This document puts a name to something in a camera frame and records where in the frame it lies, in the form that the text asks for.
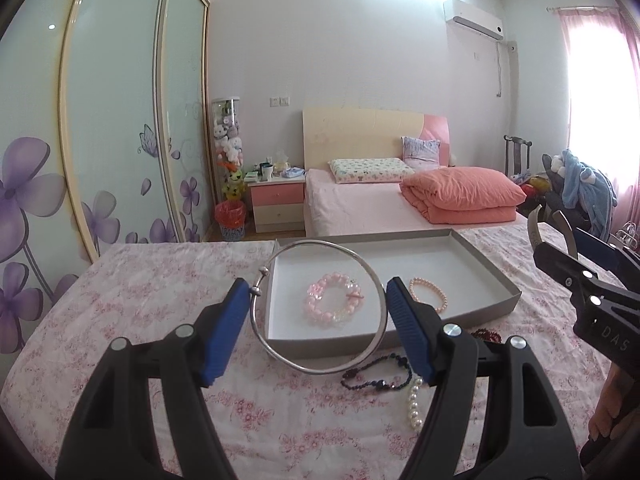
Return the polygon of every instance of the wooden floor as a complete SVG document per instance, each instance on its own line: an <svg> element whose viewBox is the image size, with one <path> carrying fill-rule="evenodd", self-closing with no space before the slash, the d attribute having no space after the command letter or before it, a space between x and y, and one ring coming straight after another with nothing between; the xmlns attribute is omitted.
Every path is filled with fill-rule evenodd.
<svg viewBox="0 0 640 480"><path fill-rule="evenodd" d="M275 233L257 233L255 232L255 223L253 218L249 218L244 226L245 235L243 242L255 242L260 240L275 240L276 238L304 238L304 231L278 231ZM211 228L205 236L204 242L222 242L222 234L216 222L213 222Z"/></svg>

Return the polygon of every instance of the pink floral bedsheet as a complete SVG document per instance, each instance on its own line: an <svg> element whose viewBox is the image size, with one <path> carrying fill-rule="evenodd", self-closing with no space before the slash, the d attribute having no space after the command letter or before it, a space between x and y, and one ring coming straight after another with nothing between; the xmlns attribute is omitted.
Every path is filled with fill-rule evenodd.
<svg viewBox="0 0 640 480"><path fill-rule="evenodd" d="M558 233L541 227L564 249ZM487 328L503 339L521 334L529 341L580 446L607 360L573 334L569 293L535 269L526 226L462 235L522 290L515 311ZM236 276L252 280L272 248L272 242L126 245L85 272L27 341L0 394L7 417L45 469L53 473L74 406L109 341L121 335L134 344L156 340L193 322L204 306L224 297ZM398 368L374 367L372 375L392 370ZM427 405L431 392L420 394ZM248 323L226 374L204 396L240 479L258 473L274 480L398 478L416 441L405 419L405 392L350 392L338 377L290 370L267 356ZM152 383L151 399L162 461L179 473L159 381ZM459 470L473 465L485 405L482 380Z"/></svg>

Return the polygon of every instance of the silver bangle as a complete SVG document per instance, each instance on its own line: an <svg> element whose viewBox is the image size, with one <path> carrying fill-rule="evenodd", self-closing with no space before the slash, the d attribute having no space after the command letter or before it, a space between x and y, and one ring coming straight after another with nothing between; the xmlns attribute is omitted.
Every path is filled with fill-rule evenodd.
<svg viewBox="0 0 640 480"><path fill-rule="evenodd" d="M347 256L350 256L354 260L356 260L362 266L362 268L367 271L367 274L373 280L373 283L376 285L376 290L378 292L378 297L380 298L380 324L378 325L378 330L376 331L375 335L373 336L373 339L369 343L369 346L367 346L360 355L358 355L357 357L353 358L348 363L345 363L343 365L339 365L339 366L336 366L336 367L333 367L333 368L325 368L325 369L306 368L304 366L301 366L299 364L294 363L293 361L289 361L286 357L283 357L282 355L278 354L273 348L271 348L269 343L267 343L265 338L260 333L260 330L258 329L258 323L257 323L256 318L255 318L256 300L257 300L258 296L260 296L262 294L262 292L260 291L260 284L262 283L262 280L269 275L269 266L284 251L288 251L289 249L292 249L294 247L303 246L303 245L322 245L322 246L329 247L329 248L332 248L332 249L338 249L340 252L342 252L342 253L346 254ZM329 374L338 374L338 373L341 373L341 372L345 372L348 369L359 365L361 362L363 362L365 359L367 359L371 354L373 354L373 352L376 351L376 349L378 348L378 346L382 342L382 338L385 335L386 318L388 316L388 311L386 309L385 289L382 287L382 283L380 283L379 277L374 272L374 270L370 267L370 265L358 253L355 253L355 252L353 252L353 251L351 251L351 250L349 250L349 249L347 249L345 247L342 247L342 246L337 245L337 244L333 244L331 242L325 242L324 240L299 240L297 242L292 242L289 245L284 246L279 251L277 251L275 254L273 254L271 256L271 258L269 258L268 261L264 264L264 266L260 267L260 274L258 275L258 278L255 280L254 285L249 289L249 292L250 292L250 294L252 296L252 298L251 298L251 327L254 329L254 333L255 333L255 336L258 338L258 341L260 341L262 346L264 346L264 349L267 351L267 353L271 357L276 358L278 361L281 361L284 364L286 364L287 366L293 368L294 370L297 370L297 371L302 372L304 374L309 374L309 375L329 375Z"/></svg>

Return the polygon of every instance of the screw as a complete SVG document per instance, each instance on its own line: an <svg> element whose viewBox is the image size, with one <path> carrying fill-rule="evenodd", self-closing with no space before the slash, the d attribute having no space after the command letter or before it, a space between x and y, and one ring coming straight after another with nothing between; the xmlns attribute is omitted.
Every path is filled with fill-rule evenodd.
<svg viewBox="0 0 640 480"><path fill-rule="evenodd" d="M520 337L519 335L513 336L510 339L510 341L511 341L511 346L513 346L514 348L517 348L518 350L522 350L527 345L527 341L523 337Z"/></svg>
<svg viewBox="0 0 640 480"><path fill-rule="evenodd" d="M127 347L127 340L123 337L117 337L113 341L111 341L111 350L115 350L116 352L119 350L124 350Z"/></svg>
<svg viewBox="0 0 640 480"><path fill-rule="evenodd" d="M460 334L462 334L462 329L455 323L447 323L442 330L449 337L458 337Z"/></svg>
<svg viewBox="0 0 640 480"><path fill-rule="evenodd" d="M193 326L191 325L180 325L175 329L175 335L178 337L189 337L193 335Z"/></svg>

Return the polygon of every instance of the orange comforter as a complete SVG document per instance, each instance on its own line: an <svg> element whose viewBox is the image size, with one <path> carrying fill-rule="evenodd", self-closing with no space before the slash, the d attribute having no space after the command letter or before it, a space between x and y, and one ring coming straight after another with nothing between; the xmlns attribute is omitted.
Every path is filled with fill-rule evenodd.
<svg viewBox="0 0 640 480"><path fill-rule="evenodd" d="M440 168L405 177L404 198L432 224L510 222L526 195L487 168Z"/></svg>

